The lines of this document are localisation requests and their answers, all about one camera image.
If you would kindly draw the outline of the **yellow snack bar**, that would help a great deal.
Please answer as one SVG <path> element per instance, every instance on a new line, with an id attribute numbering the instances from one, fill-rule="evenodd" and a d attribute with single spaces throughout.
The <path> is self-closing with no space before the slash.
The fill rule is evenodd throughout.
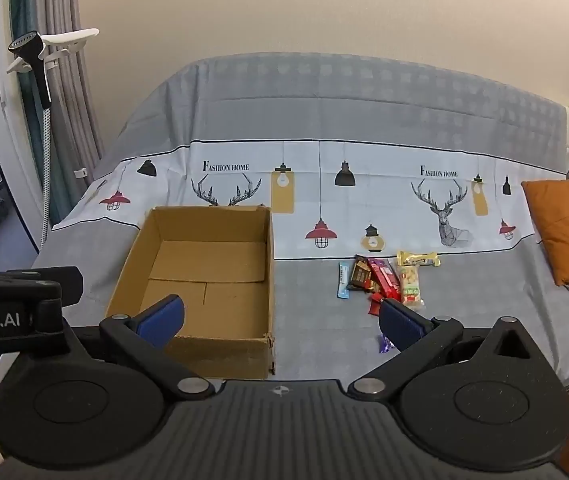
<path id="1" fill-rule="evenodd" d="M 408 252 L 399 250 L 396 254 L 399 266 L 441 266 L 440 256 L 436 252 Z"/>

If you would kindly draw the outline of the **blue snack stick packet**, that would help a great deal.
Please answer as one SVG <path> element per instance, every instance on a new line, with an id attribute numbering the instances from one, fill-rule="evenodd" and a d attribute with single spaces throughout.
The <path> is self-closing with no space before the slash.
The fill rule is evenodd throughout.
<path id="1" fill-rule="evenodd" d="M 338 269 L 337 297 L 341 300 L 347 300 L 350 298 L 349 284 L 351 277 L 351 265 L 348 262 L 341 261 Z"/>

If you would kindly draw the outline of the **purple candy packet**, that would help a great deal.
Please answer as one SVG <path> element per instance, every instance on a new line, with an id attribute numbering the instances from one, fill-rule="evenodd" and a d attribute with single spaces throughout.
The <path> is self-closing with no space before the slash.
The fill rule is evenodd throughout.
<path id="1" fill-rule="evenodd" d="M 380 335 L 379 336 L 379 352 L 381 354 L 388 353 L 393 349 L 394 349 L 394 344 L 391 343 L 391 340 L 385 335 Z"/>

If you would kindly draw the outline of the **green curtain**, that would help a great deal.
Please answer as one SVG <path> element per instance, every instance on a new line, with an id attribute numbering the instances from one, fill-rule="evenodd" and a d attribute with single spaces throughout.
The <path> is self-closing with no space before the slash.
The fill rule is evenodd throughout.
<path id="1" fill-rule="evenodd" d="M 10 0 L 12 38 L 42 28 L 37 24 L 36 0 Z M 38 179 L 42 178 L 42 104 L 32 73 L 18 75 L 23 110 L 27 122 L 30 146 L 34 155 Z M 51 140 L 49 220 L 54 226 L 71 211 L 71 195 L 62 169 L 56 144 Z"/>

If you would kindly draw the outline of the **white hanger stand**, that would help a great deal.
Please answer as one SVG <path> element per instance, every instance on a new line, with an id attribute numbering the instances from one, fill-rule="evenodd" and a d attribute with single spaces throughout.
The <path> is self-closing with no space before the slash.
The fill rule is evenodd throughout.
<path id="1" fill-rule="evenodd" d="M 85 28 L 73 30 L 72 32 L 61 32 L 60 34 L 39 34 L 46 45 L 44 52 L 46 73 L 54 61 L 79 52 L 85 47 L 88 40 L 97 37 L 99 34 L 100 30 L 98 28 Z"/>

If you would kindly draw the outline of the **dark brown chocolate bar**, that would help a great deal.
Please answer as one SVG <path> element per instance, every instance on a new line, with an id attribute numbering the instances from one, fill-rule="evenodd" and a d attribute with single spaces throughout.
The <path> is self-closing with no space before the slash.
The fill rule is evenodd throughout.
<path id="1" fill-rule="evenodd" d="M 347 288 L 350 290 L 362 290 L 363 292 L 377 292 L 379 287 L 373 281 L 373 270 L 368 260 L 360 255 L 354 257 L 351 266 Z"/>

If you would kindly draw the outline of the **brown cardboard box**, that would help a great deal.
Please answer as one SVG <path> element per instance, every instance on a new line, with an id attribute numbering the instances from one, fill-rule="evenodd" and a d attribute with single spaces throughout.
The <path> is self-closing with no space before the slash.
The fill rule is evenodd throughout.
<path id="1" fill-rule="evenodd" d="M 208 378 L 265 379 L 274 365 L 274 242 L 264 206 L 158 207 L 132 244 L 109 314 L 170 295 L 185 322 L 166 354 Z"/>

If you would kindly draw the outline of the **grey curtain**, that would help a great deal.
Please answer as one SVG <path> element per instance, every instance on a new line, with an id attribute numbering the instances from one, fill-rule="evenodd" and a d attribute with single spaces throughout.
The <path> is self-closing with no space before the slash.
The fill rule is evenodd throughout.
<path id="1" fill-rule="evenodd" d="M 36 0 L 37 29 L 44 35 L 82 29 L 79 0 Z M 71 49 L 52 62 L 48 78 L 53 98 L 52 126 L 60 156 L 76 178 L 94 179 L 102 156 L 84 51 Z"/>

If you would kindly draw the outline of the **small red packet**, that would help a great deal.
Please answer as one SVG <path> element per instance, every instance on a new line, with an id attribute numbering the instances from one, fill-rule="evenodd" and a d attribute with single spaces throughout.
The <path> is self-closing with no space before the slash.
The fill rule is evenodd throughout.
<path id="1" fill-rule="evenodd" d="M 380 313 L 381 302 L 385 297 L 383 297 L 380 292 L 374 292 L 370 294 L 369 297 L 369 310 L 368 314 L 372 316 L 378 316 Z"/>

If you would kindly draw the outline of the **long red snack packet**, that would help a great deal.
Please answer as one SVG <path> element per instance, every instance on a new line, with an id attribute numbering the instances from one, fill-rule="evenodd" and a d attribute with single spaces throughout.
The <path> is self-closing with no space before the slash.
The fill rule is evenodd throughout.
<path id="1" fill-rule="evenodd" d="M 385 298 L 402 300 L 402 289 L 399 278 L 387 260 L 381 258 L 368 258 L 371 273 L 379 284 L 381 294 Z"/>

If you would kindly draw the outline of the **grey patterned sofa cover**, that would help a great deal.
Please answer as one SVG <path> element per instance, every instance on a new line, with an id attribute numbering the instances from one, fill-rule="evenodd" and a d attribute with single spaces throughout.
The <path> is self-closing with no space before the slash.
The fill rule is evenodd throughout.
<path id="1" fill-rule="evenodd" d="M 385 360 L 365 294 L 338 266 L 436 252 L 426 316 L 519 318 L 569 388 L 569 285 L 558 286 L 522 183 L 565 180 L 565 108 L 413 63 L 244 54 L 192 63 L 129 117 L 40 266 L 76 266 L 73 325 L 109 315 L 150 210 L 264 206 L 274 242 L 277 380 L 351 382 Z"/>

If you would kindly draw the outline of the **clear rice cracker packet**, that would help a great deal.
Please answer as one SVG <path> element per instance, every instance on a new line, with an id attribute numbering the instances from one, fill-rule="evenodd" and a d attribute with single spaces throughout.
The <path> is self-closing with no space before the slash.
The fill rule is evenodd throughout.
<path id="1" fill-rule="evenodd" d="M 399 266 L 399 283 L 401 283 L 402 304 L 411 309 L 423 307 L 418 266 Z"/>

